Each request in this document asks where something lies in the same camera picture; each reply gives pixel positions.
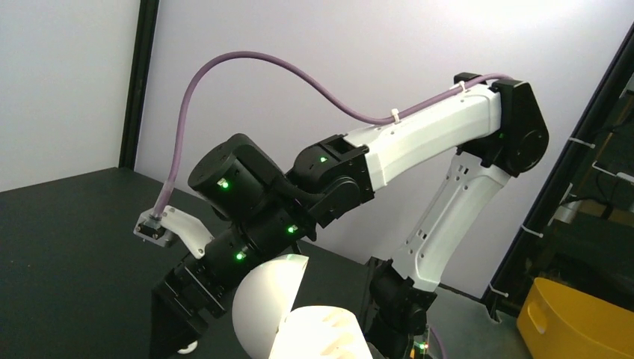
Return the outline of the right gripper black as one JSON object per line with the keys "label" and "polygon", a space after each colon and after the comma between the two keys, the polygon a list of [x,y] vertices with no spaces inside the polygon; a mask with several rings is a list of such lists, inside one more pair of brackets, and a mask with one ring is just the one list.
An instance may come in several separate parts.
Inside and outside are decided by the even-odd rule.
{"label": "right gripper black", "polygon": [[258,265],[274,259],[307,237],[316,239],[313,225],[232,225],[206,246],[197,260],[190,252],[161,280],[161,295],[153,290],[150,309],[149,358],[170,358],[200,339],[209,325],[200,315],[226,313],[223,297]]}

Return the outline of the white earbud charging case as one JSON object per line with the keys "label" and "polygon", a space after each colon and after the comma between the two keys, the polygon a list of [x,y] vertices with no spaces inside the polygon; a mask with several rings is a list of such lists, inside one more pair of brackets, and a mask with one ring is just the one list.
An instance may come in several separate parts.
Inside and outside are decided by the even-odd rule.
{"label": "white earbud charging case", "polygon": [[357,317],[330,305],[295,307],[309,258],[286,254],[252,269],[233,298],[235,335],[251,358],[371,358]]}

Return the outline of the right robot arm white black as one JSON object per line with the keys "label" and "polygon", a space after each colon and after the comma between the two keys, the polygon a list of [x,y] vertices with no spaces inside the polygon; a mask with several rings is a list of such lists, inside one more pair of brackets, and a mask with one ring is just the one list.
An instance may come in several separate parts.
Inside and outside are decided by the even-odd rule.
{"label": "right robot arm white black", "polygon": [[412,233],[376,269],[376,314],[363,340],[385,358],[405,358],[425,332],[447,263],[483,208],[508,181],[543,158],[549,133],[526,81],[462,73],[438,100],[390,123],[333,135],[303,149],[288,171],[247,135],[208,152],[188,185],[230,223],[213,236],[201,220],[165,210],[160,236],[188,253],[153,288],[149,356],[169,358],[198,340],[200,312],[226,313],[222,298],[300,239],[316,239],[396,177],[454,149],[446,177]]}

